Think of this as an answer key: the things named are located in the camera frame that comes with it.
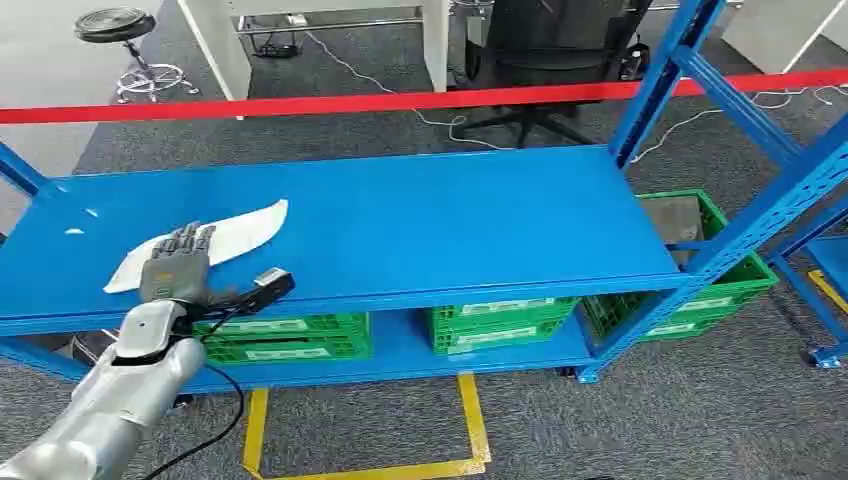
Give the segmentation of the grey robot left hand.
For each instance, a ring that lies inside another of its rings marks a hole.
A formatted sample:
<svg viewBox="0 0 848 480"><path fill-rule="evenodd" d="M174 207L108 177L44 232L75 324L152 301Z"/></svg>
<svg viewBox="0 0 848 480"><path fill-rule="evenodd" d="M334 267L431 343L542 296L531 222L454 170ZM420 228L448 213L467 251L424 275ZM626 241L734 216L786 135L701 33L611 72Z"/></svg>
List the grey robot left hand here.
<svg viewBox="0 0 848 480"><path fill-rule="evenodd" d="M214 225L200 227L192 222L158 241L142 267L141 300L170 299L207 304L210 298L207 288L209 248L215 230Z"/></svg>

